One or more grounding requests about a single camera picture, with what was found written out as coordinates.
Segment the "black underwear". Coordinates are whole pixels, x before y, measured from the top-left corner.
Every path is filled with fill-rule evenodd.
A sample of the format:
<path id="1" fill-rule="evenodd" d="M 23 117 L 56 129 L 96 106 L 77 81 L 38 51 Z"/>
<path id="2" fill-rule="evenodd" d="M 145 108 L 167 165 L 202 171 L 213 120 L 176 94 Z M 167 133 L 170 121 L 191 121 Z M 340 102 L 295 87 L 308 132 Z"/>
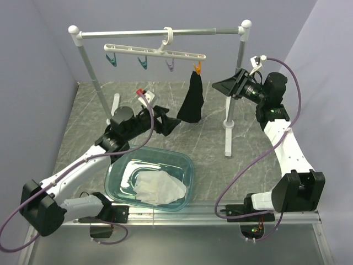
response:
<path id="1" fill-rule="evenodd" d="M 201 76 L 196 71 L 193 71 L 190 77 L 189 90 L 176 117 L 187 123 L 198 123 L 201 120 L 203 104 Z"/>

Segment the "orange clothespin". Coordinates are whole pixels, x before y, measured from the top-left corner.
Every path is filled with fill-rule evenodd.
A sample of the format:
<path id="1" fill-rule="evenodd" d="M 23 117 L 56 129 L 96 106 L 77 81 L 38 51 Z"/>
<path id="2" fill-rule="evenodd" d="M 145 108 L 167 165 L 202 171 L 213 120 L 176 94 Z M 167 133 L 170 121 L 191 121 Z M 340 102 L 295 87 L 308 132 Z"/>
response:
<path id="1" fill-rule="evenodd" d="M 202 72 L 202 62 L 198 61 L 197 64 L 193 64 L 194 66 L 194 71 L 196 72 L 197 75 L 201 75 Z"/>

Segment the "white plastic clip hanger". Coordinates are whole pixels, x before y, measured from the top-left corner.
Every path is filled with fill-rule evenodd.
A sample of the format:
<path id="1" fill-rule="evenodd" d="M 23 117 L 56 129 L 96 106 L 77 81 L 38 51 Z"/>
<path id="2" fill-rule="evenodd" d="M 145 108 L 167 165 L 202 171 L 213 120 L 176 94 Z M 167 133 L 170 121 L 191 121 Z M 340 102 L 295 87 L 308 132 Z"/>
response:
<path id="1" fill-rule="evenodd" d="M 116 45 L 116 44 L 105 44 L 104 50 L 106 52 L 114 52 L 119 54 L 165 57 L 169 59 L 181 59 L 181 60 L 191 60 L 191 61 L 206 60 L 206 55 L 204 54 L 166 50 L 165 49 L 166 46 L 170 45 L 173 42 L 174 32 L 171 27 L 164 27 L 164 30 L 167 31 L 168 35 L 167 35 L 167 38 L 162 41 L 161 46 L 158 49 L 126 46 L 126 45 Z"/>

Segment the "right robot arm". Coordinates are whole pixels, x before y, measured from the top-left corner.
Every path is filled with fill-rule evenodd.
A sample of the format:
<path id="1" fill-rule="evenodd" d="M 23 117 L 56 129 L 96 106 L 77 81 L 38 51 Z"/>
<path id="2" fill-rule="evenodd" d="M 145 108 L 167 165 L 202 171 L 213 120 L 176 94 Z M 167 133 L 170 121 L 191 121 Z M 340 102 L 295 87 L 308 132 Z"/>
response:
<path id="1" fill-rule="evenodd" d="M 247 194 L 237 210 L 226 207 L 224 218 L 229 222 L 273 221 L 275 212 L 309 212 L 318 206 L 325 176 L 307 161 L 294 136 L 294 122 L 282 104 L 286 84 L 287 77 L 278 72 L 268 74 L 264 83 L 257 83 L 244 69 L 212 84 L 226 96 L 246 98 L 256 104 L 256 120 L 270 140 L 281 169 L 281 179 L 271 191 Z"/>

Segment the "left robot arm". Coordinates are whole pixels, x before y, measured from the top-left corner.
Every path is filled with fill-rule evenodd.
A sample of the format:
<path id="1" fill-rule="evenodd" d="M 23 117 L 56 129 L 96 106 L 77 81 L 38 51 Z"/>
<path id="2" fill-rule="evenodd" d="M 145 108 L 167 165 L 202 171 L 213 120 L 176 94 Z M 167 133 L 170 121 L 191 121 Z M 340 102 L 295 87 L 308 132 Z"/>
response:
<path id="1" fill-rule="evenodd" d="M 93 174 L 107 168 L 123 155 L 133 152 L 130 140 L 149 132 L 168 136 L 180 120 L 170 118 L 168 108 L 143 107 L 134 114 L 130 107 L 119 107 L 110 124 L 95 143 L 75 162 L 54 176 L 28 181 L 22 189 L 20 214 L 41 236 L 53 234 L 63 223 L 85 217 L 99 222 L 111 216 L 111 202 L 100 192 L 86 199 L 69 199 L 69 194 Z"/>

